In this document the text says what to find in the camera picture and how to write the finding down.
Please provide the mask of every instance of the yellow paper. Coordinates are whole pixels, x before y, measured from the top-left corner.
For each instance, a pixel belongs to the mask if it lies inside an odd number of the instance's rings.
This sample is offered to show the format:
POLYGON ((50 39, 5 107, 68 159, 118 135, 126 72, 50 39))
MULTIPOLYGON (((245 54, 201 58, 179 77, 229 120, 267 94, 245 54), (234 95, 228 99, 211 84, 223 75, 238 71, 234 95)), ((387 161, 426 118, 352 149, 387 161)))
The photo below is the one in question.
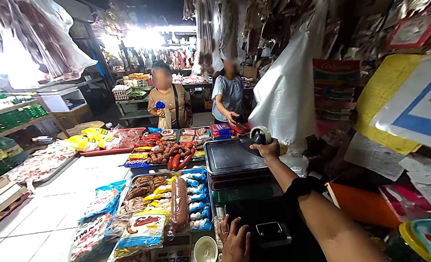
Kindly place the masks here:
POLYGON ((402 155, 416 151, 421 144, 379 130, 369 123, 408 79, 423 57, 422 55, 386 57, 367 83, 356 104, 358 121, 354 128, 370 140, 402 155))

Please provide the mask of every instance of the white tiled counter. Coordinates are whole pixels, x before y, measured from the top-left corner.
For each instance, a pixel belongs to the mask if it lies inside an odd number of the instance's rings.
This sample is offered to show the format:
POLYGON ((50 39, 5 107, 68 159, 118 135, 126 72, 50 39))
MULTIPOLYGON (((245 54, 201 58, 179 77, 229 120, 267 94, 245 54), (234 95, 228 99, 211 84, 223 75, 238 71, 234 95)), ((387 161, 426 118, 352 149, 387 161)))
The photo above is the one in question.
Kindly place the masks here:
POLYGON ((65 262, 95 189, 127 178, 129 153, 80 157, 0 222, 0 261, 65 262))

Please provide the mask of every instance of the woman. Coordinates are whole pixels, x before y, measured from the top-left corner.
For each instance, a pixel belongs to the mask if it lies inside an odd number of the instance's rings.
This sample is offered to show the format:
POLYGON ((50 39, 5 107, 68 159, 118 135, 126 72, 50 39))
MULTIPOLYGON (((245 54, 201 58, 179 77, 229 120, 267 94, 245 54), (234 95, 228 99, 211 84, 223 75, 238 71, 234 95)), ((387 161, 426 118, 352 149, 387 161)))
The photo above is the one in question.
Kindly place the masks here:
POLYGON ((236 61, 223 60, 223 69, 217 76, 212 91, 214 123, 236 125, 242 113, 243 80, 238 74, 236 61))
MULTIPOLYGON (((266 146, 254 144, 251 149, 258 149, 264 157, 267 167, 284 191, 284 197, 291 203, 289 208, 299 208, 327 261, 390 262, 363 229, 321 194, 324 186, 318 179, 300 178, 280 161, 280 146, 276 139, 266 146)), ((234 219, 229 230, 227 215, 217 230, 224 243, 222 262, 249 261, 251 233, 247 225, 242 226, 237 233, 240 220, 234 219)))
POLYGON ((151 73, 155 88, 149 93, 149 104, 147 106, 149 113, 160 118, 171 118, 172 129, 190 127, 193 124, 193 116, 191 114, 189 93, 185 92, 181 85, 172 84, 170 67, 163 60, 159 60, 152 65, 151 73), (157 109, 155 107, 157 101, 163 101, 165 108, 157 109))

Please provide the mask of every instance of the brown shirt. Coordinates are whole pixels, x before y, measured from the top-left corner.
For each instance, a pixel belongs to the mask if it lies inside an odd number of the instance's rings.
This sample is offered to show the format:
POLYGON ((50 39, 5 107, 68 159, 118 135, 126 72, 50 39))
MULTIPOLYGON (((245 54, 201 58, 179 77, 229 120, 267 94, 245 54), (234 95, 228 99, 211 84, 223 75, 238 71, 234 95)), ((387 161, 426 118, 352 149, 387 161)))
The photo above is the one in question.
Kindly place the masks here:
MULTIPOLYGON (((180 122, 180 128, 189 127, 188 116, 186 115, 185 103, 189 103, 189 93, 185 92, 185 89, 179 85, 175 84, 175 88, 178 93, 178 119, 180 122)), ((172 122, 175 122, 177 117, 175 114, 175 93, 173 92, 173 87, 170 87, 170 92, 164 94, 154 88, 149 93, 149 104, 147 106, 147 110, 150 112, 151 110, 157 110, 155 108, 155 103, 157 101, 163 101, 165 103, 165 108, 170 109, 170 114, 172 115, 172 122)))

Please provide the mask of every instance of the white bowl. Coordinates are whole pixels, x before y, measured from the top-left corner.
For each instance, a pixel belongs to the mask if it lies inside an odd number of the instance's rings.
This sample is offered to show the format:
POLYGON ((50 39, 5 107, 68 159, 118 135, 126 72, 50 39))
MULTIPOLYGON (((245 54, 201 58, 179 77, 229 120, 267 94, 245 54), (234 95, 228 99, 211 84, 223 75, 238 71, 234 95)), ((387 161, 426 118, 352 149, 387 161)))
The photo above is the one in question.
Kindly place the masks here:
POLYGON ((203 236, 194 246, 194 258, 196 262, 216 262, 217 261, 217 243, 210 236, 203 236))

